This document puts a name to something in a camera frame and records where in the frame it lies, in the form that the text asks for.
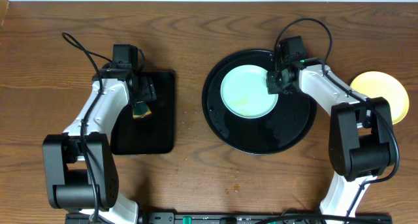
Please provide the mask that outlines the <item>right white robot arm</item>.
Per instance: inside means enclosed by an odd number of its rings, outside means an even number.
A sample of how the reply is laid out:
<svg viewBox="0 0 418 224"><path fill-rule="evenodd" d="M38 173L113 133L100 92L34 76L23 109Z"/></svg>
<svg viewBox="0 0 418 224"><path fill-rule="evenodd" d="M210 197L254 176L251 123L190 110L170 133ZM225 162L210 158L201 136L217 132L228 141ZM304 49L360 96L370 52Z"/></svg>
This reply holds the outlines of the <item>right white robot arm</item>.
<svg viewBox="0 0 418 224"><path fill-rule="evenodd" d="M369 98L340 80L320 57L310 58L300 36L277 40L270 94L301 92L330 116L329 159L334 175L319 205L328 223L348 223L370 185L390 180L382 174L399 166L391 109L383 97Z"/></svg>

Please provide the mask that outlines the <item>yellow plate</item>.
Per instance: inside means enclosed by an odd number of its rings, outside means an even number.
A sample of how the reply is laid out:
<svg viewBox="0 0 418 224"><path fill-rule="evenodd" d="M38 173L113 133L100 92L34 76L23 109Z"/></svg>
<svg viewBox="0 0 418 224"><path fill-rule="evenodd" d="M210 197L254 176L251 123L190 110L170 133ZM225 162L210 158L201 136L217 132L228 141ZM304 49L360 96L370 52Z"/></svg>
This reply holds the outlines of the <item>yellow plate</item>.
<svg viewBox="0 0 418 224"><path fill-rule="evenodd" d="M393 124L402 121L408 113L408 93L404 86L389 74L379 71L364 72L353 79L350 87L369 98L385 98L391 108Z"/></svg>

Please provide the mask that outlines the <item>green yellow sponge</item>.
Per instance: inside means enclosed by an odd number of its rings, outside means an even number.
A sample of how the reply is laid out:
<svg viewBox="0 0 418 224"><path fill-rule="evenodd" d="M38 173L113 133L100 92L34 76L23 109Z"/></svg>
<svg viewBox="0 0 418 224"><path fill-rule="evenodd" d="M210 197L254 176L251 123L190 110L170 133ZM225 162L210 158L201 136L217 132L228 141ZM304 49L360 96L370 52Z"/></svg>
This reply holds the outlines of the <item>green yellow sponge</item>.
<svg viewBox="0 0 418 224"><path fill-rule="evenodd" d="M133 104L132 112L134 119L145 118L152 114L149 106L144 101Z"/></svg>

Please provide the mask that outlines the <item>light blue plate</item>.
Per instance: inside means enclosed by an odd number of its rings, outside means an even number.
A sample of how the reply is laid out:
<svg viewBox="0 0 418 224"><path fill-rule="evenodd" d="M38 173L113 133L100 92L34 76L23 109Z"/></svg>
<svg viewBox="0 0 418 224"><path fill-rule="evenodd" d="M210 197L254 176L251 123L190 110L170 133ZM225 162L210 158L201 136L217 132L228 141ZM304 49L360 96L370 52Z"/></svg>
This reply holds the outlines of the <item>light blue plate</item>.
<svg viewBox="0 0 418 224"><path fill-rule="evenodd" d="M241 65L229 71L221 81L221 100L226 108L241 118L255 119L270 113L278 94L269 94L267 70L257 65Z"/></svg>

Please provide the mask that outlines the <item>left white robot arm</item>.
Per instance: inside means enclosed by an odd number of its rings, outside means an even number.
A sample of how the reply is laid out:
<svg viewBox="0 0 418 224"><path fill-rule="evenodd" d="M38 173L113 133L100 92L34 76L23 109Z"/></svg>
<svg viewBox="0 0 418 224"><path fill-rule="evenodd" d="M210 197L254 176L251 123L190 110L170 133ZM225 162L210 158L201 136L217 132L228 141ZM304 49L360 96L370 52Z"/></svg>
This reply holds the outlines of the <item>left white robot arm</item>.
<svg viewBox="0 0 418 224"><path fill-rule="evenodd" d="M142 223L139 205L119 191L110 137L120 112L149 116L155 100L152 81L141 77L143 52L116 44L107 66L96 71L92 91L76 119L42 143L48 202L52 208L82 214L88 223Z"/></svg>

